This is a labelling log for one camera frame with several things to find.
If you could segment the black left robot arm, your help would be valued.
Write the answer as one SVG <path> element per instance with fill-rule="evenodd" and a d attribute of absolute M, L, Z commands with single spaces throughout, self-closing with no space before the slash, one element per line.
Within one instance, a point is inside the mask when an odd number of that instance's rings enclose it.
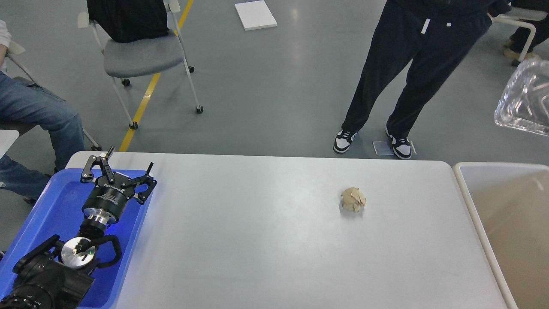
<path fill-rule="evenodd" d="M 110 309 L 157 181 L 113 153 L 55 174 L 1 261 L 3 309 Z"/>

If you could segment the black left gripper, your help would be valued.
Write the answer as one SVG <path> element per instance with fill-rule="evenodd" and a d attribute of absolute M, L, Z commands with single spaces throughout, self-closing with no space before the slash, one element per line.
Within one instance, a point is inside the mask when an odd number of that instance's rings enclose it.
<path fill-rule="evenodd" d="M 108 163 L 114 151 L 115 146 L 111 146 L 107 153 L 89 156 L 80 176 L 81 183 L 96 182 L 82 206 L 82 213 L 87 219 L 93 216 L 100 217 L 102 224 L 118 223 L 127 203 L 132 198 L 140 205 L 145 204 L 157 185 L 157 180 L 151 176 L 153 162 L 150 162 L 142 176 L 129 178 L 125 174 L 114 174 Z M 93 167 L 99 167 L 102 176 L 95 177 L 92 172 Z"/>

